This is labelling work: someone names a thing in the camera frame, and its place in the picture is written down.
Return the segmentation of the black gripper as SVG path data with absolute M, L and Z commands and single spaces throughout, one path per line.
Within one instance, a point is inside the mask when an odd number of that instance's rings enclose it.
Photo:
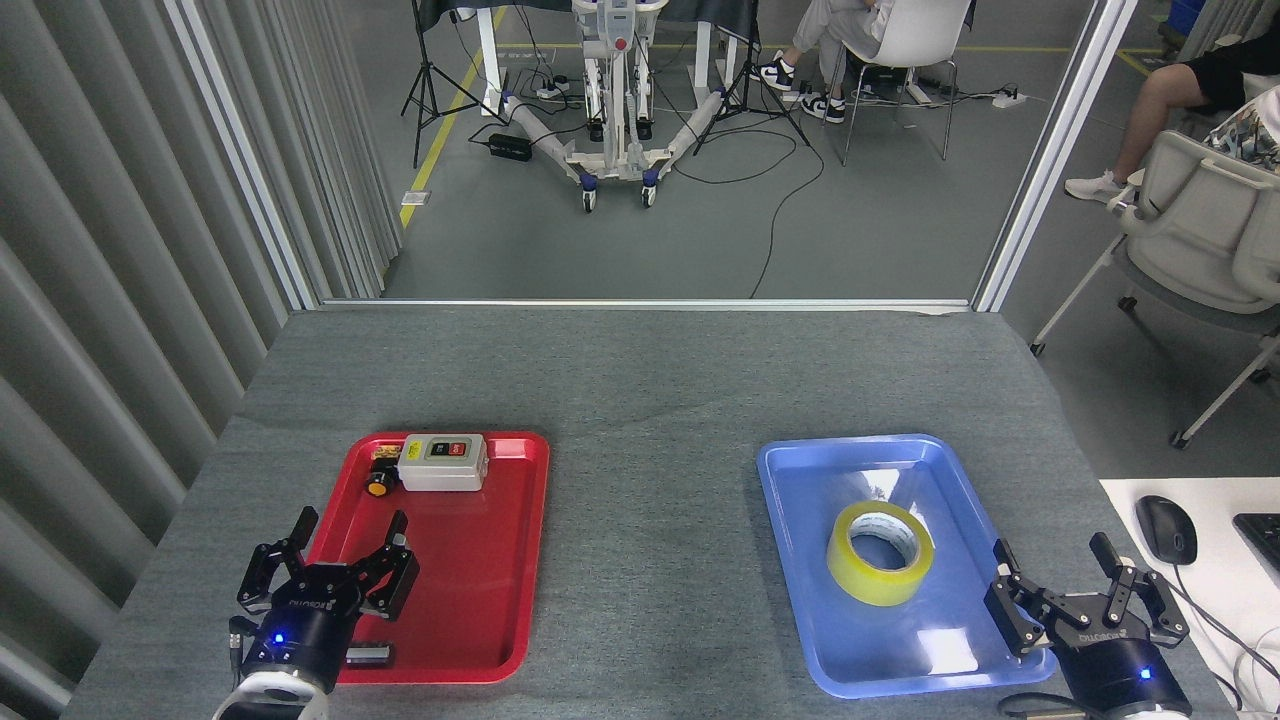
M 1034 648 L 1053 648 L 1071 697 L 1097 714 L 1190 712 L 1190 701 L 1157 648 L 1179 646 L 1189 632 L 1167 579 L 1120 556 L 1103 532 L 1091 537 L 1089 548 L 1111 580 L 1097 614 L 1111 629 L 1082 630 L 1057 620 L 1053 632 L 1052 620 L 1066 618 L 1065 600 L 1034 582 L 1024 583 L 1007 541 L 997 538 L 996 574 L 984 606 L 1010 655 L 1023 659 Z M 1146 606 L 1149 633 L 1140 623 L 1123 624 L 1134 594 Z
M 247 675 L 291 673 L 323 691 L 333 691 L 360 612 L 396 621 L 420 566 L 408 547 L 408 518 L 404 510 L 397 510 L 383 544 L 356 561 L 355 569 L 346 565 L 305 568 L 302 550 L 317 520 L 316 509 L 303 506 L 287 537 L 256 544 L 237 601 L 246 612 L 270 609 L 244 659 Z M 271 593 L 280 565 L 291 578 Z

